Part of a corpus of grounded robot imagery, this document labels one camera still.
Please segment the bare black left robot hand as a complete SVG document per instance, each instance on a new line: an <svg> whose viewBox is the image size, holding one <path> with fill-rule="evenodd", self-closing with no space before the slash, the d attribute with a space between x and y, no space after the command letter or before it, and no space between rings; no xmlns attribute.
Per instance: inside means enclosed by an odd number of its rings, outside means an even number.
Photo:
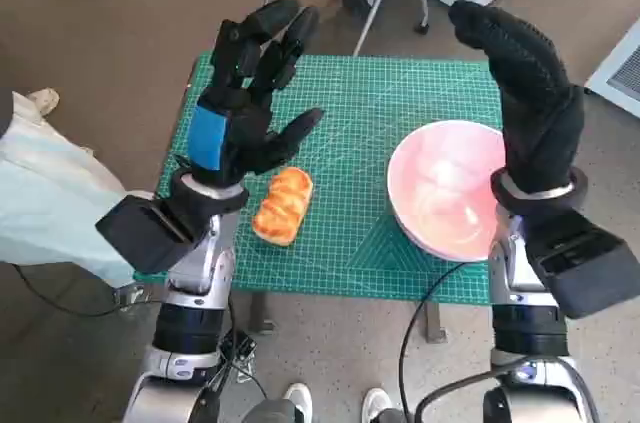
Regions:
<svg viewBox="0 0 640 423"><path fill-rule="evenodd" d="M271 130L273 94L295 76L319 22L314 7L274 0L241 22L222 22L211 64L213 74L198 98L187 139L196 181L218 188L246 174L270 171L291 159L324 112L311 108L281 131Z"/></svg>

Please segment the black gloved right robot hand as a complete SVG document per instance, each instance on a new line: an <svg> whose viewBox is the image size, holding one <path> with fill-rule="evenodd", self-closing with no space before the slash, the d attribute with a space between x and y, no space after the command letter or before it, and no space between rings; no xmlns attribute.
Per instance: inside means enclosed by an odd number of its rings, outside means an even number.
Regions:
<svg viewBox="0 0 640 423"><path fill-rule="evenodd" d="M583 93L551 39L501 8L471 1L454 2L448 16L458 41L488 59L515 186L527 194L567 186L584 128Z"/></svg>

